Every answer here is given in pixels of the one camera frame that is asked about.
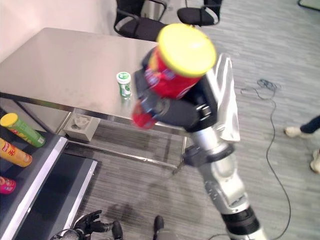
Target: pink can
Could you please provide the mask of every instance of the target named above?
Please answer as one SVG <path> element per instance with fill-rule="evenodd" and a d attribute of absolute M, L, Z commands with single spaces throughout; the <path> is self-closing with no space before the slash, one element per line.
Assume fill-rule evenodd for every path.
<path fill-rule="evenodd" d="M 16 181 L 0 176 L 0 194 L 11 194 L 16 188 Z"/>

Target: red can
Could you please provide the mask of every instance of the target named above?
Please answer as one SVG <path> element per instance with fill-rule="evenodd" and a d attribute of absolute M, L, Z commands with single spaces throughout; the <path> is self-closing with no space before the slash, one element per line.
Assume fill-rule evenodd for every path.
<path fill-rule="evenodd" d="M 16 181 L 0 176 L 0 194 L 11 194 L 16 188 Z"/>
<path fill-rule="evenodd" d="M 163 61 L 159 48 L 152 53 L 144 73 L 149 86 L 161 97 L 180 99 L 202 76 L 183 76 L 171 70 Z"/>
<path fill-rule="evenodd" d="M 144 77 L 162 98 L 180 99 L 214 66 L 216 51 L 210 39 L 198 29 L 175 23 L 165 26 L 157 37 Z M 149 129 L 156 120 L 142 112 L 138 102 L 133 122 Z"/>

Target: office chair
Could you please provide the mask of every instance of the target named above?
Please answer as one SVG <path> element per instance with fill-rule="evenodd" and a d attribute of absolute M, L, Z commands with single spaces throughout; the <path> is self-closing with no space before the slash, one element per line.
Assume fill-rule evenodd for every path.
<path fill-rule="evenodd" d="M 167 4 L 162 0 L 149 1 L 163 6 L 163 11 L 158 20 L 141 16 L 145 0 L 116 0 L 117 9 L 113 29 L 123 37 L 155 42 L 160 30 L 166 26 L 160 20 L 167 9 Z M 127 17 L 131 20 L 117 29 L 119 22 Z"/>
<path fill-rule="evenodd" d="M 210 26 L 216 25 L 220 21 L 220 7 L 222 0 L 204 0 L 204 5 L 201 8 L 188 7 L 187 0 L 185 0 L 184 8 L 180 8 L 177 11 L 179 20 L 184 24 L 198 25 L 198 26 Z M 213 11 L 217 16 L 217 20 L 212 17 L 206 8 Z"/>

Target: shelf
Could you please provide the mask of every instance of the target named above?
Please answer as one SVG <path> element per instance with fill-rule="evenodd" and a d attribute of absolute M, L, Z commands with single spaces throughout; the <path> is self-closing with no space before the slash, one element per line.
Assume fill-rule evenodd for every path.
<path fill-rule="evenodd" d="M 32 163 L 27 167 L 19 167 L 1 159 L 0 175 L 16 181 L 13 193 L 0 196 L 0 239 L 12 240 L 65 148 L 67 139 L 41 132 L 46 143 L 36 148 L 2 127 L 0 131 L 3 139 L 32 155 L 33 158 Z"/>
<path fill-rule="evenodd" d="M 71 227 L 97 161 L 63 153 L 15 240 L 49 240 Z"/>

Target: bottle cap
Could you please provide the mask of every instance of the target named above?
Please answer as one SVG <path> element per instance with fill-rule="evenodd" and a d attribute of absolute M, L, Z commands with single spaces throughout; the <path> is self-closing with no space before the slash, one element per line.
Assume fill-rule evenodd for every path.
<path fill-rule="evenodd" d="M 116 80 L 120 84 L 128 84 L 131 81 L 131 75 L 126 71 L 121 71 L 117 73 Z"/>
<path fill-rule="evenodd" d="M 18 121 L 18 115 L 14 112 L 7 113 L 0 119 L 0 125 L 2 127 L 10 127 Z"/>
<path fill-rule="evenodd" d="M 216 62 L 217 53 L 211 40 L 192 26 L 167 25 L 161 29 L 157 42 L 161 59 L 179 75 L 201 77 Z"/>

